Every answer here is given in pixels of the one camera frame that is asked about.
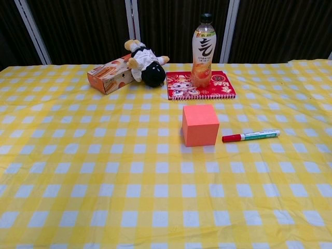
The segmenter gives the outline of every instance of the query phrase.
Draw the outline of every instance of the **bottle label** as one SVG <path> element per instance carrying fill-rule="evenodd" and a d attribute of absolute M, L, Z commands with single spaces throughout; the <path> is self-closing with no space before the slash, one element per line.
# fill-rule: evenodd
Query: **bottle label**
<path fill-rule="evenodd" d="M 199 33 L 195 31 L 192 39 L 193 63 L 212 63 L 216 45 L 216 33 Z"/>

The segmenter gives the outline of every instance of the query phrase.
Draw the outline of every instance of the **tissue box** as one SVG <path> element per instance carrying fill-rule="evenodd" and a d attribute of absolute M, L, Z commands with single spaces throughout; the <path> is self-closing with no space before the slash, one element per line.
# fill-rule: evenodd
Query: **tissue box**
<path fill-rule="evenodd" d="M 215 145 L 219 120 L 212 105 L 183 107 L 182 131 L 187 147 Z"/>
<path fill-rule="evenodd" d="M 134 80 L 127 61 L 131 54 L 108 62 L 88 72 L 90 85 L 103 94 L 109 94 Z"/>

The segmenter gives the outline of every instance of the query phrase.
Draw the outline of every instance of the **spiral binding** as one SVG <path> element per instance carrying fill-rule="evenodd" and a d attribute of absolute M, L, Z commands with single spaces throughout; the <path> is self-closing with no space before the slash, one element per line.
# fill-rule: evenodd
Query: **spiral binding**
<path fill-rule="evenodd" d="M 214 100 L 214 99 L 234 99 L 235 94 L 221 94 L 221 95 L 195 95 L 195 96 L 173 96 L 172 100 Z"/>

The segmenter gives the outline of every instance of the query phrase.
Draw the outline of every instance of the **stuffed toy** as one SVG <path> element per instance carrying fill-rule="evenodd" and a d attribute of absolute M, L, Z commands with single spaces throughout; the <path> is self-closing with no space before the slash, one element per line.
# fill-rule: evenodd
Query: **stuffed toy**
<path fill-rule="evenodd" d="M 156 57 L 152 50 L 139 40 L 126 41 L 124 48 L 131 51 L 131 58 L 127 66 L 131 68 L 131 73 L 136 81 L 144 81 L 149 87 L 163 85 L 166 73 L 162 65 L 166 64 L 170 58 Z"/>

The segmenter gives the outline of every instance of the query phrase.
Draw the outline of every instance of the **plastic bottle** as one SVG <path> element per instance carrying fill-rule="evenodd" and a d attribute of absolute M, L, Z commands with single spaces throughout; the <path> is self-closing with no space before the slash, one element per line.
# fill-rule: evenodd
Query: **plastic bottle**
<path fill-rule="evenodd" d="M 211 63 L 217 40 L 211 22 L 211 14 L 202 14 L 201 25 L 197 27 L 192 37 L 191 82 L 195 87 L 207 87 L 211 80 Z"/>

